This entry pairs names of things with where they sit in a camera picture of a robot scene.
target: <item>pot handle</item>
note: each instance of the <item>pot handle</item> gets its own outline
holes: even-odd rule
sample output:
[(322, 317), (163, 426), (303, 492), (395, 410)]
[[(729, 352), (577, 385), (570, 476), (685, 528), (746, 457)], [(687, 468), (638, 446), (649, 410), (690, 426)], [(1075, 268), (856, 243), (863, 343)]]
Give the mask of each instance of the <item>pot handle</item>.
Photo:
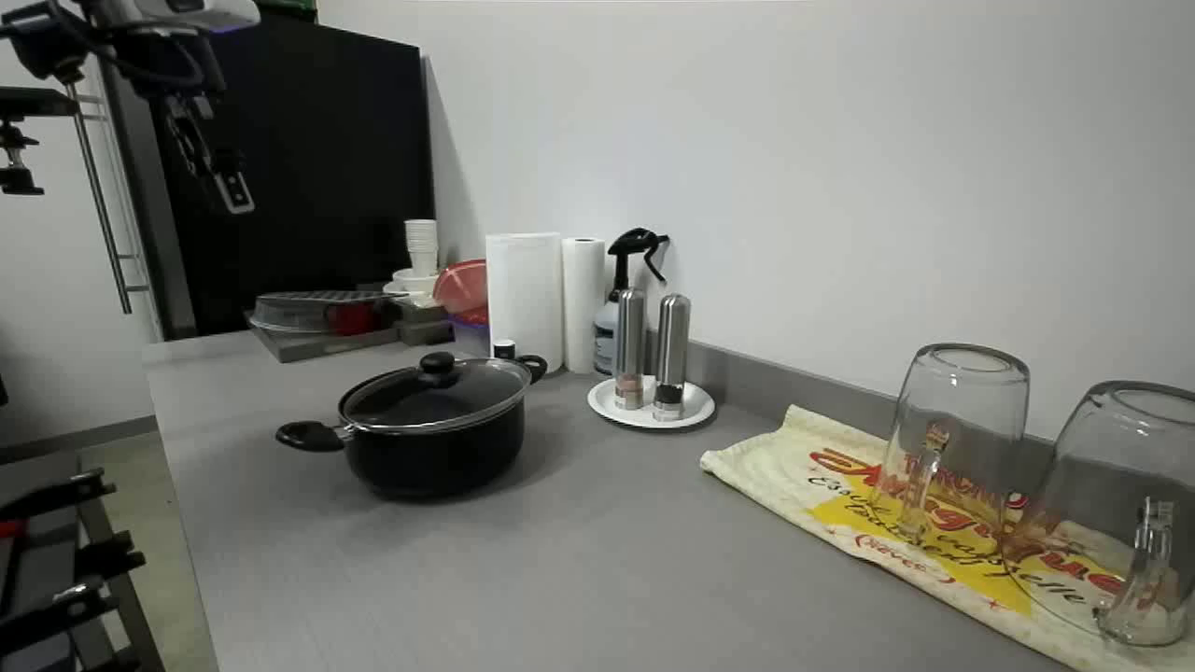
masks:
[(344, 426), (325, 422), (289, 422), (274, 437), (294, 454), (341, 454), (344, 450)]
[(541, 381), (548, 375), (548, 359), (541, 354), (519, 354), (514, 363), (531, 375), (531, 381)]

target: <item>spray bottle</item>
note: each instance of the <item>spray bottle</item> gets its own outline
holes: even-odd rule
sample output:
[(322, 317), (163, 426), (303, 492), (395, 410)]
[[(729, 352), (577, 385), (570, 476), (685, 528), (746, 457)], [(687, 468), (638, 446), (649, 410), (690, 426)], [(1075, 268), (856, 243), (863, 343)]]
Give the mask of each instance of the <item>spray bottle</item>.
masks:
[(645, 227), (630, 227), (623, 231), (608, 254), (617, 259), (614, 268), (614, 289), (595, 317), (595, 371), (599, 375), (614, 375), (614, 352), (617, 352), (617, 328), (620, 328), (620, 296), (630, 289), (630, 272), (628, 272), (628, 259), (644, 254), (649, 278), (659, 278), (663, 286), (668, 286), (659, 268), (659, 252), (668, 246), (668, 236), (645, 231)]

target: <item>pot lid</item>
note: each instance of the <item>pot lid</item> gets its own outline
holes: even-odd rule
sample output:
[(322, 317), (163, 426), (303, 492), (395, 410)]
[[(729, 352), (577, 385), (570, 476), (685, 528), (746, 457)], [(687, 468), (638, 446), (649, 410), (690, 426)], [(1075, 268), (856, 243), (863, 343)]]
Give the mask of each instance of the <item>pot lid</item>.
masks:
[(431, 352), (412, 371), (353, 389), (341, 415), (360, 434), (457, 434), (513, 410), (527, 385), (531, 375), (514, 363)]

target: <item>black pot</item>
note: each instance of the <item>black pot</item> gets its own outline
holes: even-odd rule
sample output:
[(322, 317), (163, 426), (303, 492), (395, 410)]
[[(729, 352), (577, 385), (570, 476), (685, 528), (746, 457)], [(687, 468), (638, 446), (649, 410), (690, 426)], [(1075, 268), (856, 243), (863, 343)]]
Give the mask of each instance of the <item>black pot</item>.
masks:
[(341, 426), (293, 422), (278, 440), (303, 454), (349, 450), (353, 472), (391, 501), (478, 488), (522, 450), (522, 396), (547, 359), (467, 363), (435, 352), (420, 371), (361, 381), (341, 399)]

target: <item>black spray nozzle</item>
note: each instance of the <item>black spray nozzle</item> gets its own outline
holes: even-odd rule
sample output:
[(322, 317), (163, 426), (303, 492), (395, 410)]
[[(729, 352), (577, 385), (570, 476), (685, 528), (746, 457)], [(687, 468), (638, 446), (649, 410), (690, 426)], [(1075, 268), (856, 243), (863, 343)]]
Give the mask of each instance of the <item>black spray nozzle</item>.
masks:
[(666, 272), (659, 268), (659, 254), (663, 254), (668, 243), (674, 243), (668, 236), (659, 236), (659, 231), (645, 231), (645, 227), (623, 231), (623, 236), (608, 246), (608, 254), (617, 259), (614, 292), (630, 289), (630, 282), (628, 282), (628, 259), (630, 259), (630, 254), (644, 254), (649, 278), (659, 278), (663, 286), (668, 286)]

